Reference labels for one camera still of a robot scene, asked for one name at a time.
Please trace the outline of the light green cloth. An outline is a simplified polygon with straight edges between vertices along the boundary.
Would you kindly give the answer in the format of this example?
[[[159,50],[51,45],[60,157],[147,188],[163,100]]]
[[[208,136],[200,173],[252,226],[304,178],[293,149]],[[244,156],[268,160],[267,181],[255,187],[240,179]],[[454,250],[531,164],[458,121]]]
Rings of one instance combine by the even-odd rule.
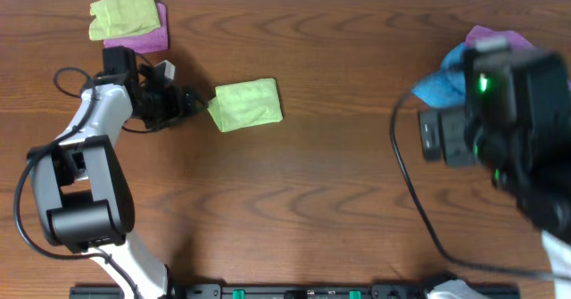
[[[208,112],[223,133],[283,119],[277,82],[273,78],[217,86]]]

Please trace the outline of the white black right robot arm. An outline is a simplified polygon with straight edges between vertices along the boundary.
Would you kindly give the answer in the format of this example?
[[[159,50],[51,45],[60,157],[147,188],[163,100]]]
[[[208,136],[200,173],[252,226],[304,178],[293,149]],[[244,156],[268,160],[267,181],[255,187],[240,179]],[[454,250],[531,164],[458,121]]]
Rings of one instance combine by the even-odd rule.
[[[542,232],[558,298],[570,296],[570,91],[567,65],[541,49],[467,50],[464,98],[420,112],[423,155],[480,164]]]

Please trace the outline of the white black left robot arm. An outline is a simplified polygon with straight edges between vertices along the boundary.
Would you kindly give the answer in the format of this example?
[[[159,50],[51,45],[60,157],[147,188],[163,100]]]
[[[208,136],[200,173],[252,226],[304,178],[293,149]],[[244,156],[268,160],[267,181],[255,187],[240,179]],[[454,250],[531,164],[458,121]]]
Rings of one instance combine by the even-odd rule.
[[[54,141],[29,150],[14,220],[37,253],[97,263],[122,298],[187,298],[187,287],[135,231],[135,205],[114,146],[128,120],[141,120],[155,133],[207,103],[191,87],[175,85],[171,62],[137,63],[139,56],[125,46],[103,50],[103,69],[85,76],[70,124]]]

